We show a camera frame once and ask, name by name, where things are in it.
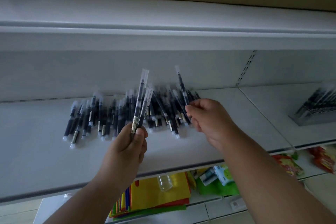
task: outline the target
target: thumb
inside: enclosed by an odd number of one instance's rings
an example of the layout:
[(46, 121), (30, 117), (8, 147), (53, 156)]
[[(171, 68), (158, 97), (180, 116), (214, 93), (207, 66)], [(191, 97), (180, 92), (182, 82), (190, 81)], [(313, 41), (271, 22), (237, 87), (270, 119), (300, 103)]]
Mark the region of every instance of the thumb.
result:
[(196, 120), (201, 120), (202, 117), (204, 117), (205, 112), (206, 112), (205, 110), (197, 108), (192, 105), (186, 105), (185, 110), (187, 111), (188, 116), (192, 116), (196, 118)]
[(131, 150), (138, 151), (140, 153), (144, 139), (145, 139), (145, 132), (141, 128), (137, 128), (133, 140), (129, 144), (128, 148), (130, 148)]

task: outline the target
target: person's right arm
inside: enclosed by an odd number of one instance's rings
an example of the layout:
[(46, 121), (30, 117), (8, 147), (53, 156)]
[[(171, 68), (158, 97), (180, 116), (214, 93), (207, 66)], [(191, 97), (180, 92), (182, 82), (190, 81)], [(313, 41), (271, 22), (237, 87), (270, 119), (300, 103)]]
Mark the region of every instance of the person's right arm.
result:
[(237, 127), (219, 102), (198, 99), (186, 110), (195, 128), (222, 152), (256, 223), (336, 223), (327, 208)]

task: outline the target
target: wooden floor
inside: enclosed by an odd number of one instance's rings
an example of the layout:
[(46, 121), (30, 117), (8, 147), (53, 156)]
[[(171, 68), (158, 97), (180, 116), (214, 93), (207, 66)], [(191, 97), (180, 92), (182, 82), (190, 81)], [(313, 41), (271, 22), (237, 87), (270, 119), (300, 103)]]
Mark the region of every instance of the wooden floor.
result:
[[(313, 195), (336, 215), (336, 175), (325, 174), (305, 180)], [(41, 199), (0, 206), (0, 224), (32, 224)], [(248, 212), (218, 218), (212, 224), (254, 224)]]

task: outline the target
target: plastic bottle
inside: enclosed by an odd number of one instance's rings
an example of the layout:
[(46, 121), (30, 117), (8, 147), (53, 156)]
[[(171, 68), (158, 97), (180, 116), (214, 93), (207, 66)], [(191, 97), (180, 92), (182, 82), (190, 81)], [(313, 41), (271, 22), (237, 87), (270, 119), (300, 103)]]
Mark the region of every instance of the plastic bottle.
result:
[(173, 187), (173, 184), (171, 182), (171, 179), (169, 175), (161, 175), (157, 177), (157, 182), (159, 184), (159, 187), (161, 191), (166, 192), (170, 190)]

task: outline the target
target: person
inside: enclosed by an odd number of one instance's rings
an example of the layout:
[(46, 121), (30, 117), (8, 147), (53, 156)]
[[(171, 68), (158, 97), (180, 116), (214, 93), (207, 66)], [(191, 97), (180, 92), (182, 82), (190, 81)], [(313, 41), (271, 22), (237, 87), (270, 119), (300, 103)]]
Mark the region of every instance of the person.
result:
[[(219, 150), (256, 223), (336, 223), (336, 217), (247, 136), (224, 107), (211, 99), (186, 106), (197, 131)], [(131, 124), (113, 141), (97, 175), (45, 224), (104, 223), (114, 203), (136, 178), (147, 150), (145, 128), (130, 138)]]

